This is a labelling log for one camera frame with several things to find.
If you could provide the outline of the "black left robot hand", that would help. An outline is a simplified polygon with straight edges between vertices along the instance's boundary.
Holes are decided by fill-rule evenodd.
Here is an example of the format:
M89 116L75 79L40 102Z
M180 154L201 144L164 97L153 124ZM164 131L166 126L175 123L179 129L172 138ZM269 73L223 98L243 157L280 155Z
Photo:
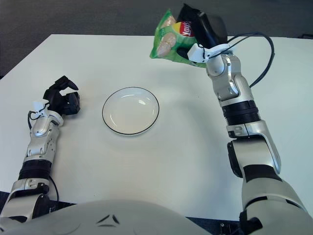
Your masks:
M71 88L75 92L61 95L60 91L66 88ZM49 101L48 110L61 116L74 115L80 111L80 96L77 91L78 87L64 75L45 91L43 99Z

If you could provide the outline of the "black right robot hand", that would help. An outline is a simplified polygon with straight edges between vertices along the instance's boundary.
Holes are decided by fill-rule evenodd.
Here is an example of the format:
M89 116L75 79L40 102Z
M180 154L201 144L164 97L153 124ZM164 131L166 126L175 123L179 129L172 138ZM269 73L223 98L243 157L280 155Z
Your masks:
M195 42L179 46L177 54L194 63L204 63L228 48L227 31L219 16L207 16L204 12L184 4L178 16L179 32Z

